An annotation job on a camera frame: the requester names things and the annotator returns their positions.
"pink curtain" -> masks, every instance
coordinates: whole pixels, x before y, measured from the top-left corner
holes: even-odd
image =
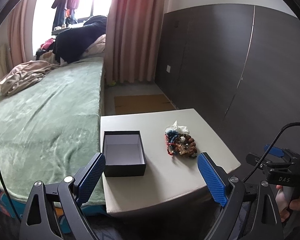
[[[112,0],[104,66],[107,83],[154,79],[164,0]]]
[[[8,16],[8,44],[10,68],[26,62],[24,49],[24,19],[27,0],[21,0]]]

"blue textured pad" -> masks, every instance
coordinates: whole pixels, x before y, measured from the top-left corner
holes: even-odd
[[[79,196],[77,197],[77,204],[88,202],[96,184],[102,176],[104,168],[105,156],[101,154],[78,188]]]
[[[269,144],[265,145],[263,150],[266,151],[269,146],[270,146]],[[277,147],[272,147],[271,150],[269,151],[269,154],[274,155],[276,157],[283,157],[284,156],[284,152],[281,149],[277,148]]]
[[[226,186],[202,153],[198,156],[198,169],[215,202],[220,203],[224,207],[228,201]]]

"green blanket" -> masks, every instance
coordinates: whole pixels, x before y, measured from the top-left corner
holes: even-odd
[[[13,199],[25,203],[35,181],[60,182],[100,151],[102,66],[84,59],[0,95],[0,168]],[[102,179],[88,204],[105,204]]]

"open box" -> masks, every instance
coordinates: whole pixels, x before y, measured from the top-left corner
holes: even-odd
[[[146,159],[140,131],[105,131],[106,177],[143,176]]]

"silver bolt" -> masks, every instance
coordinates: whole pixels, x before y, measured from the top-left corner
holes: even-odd
[[[38,180],[34,183],[35,187],[40,187],[42,185],[42,181]]]
[[[233,182],[233,183],[237,183],[239,181],[239,179],[237,177],[235,177],[235,176],[232,176],[230,178],[230,181]]]
[[[268,182],[266,182],[265,180],[263,180],[262,182],[261,182],[261,185],[263,185],[264,187],[268,187]]]
[[[71,182],[72,180],[73,180],[73,177],[72,177],[72,176],[67,176],[67,177],[64,178],[64,182],[66,182],[66,183],[69,183],[69,182]]]

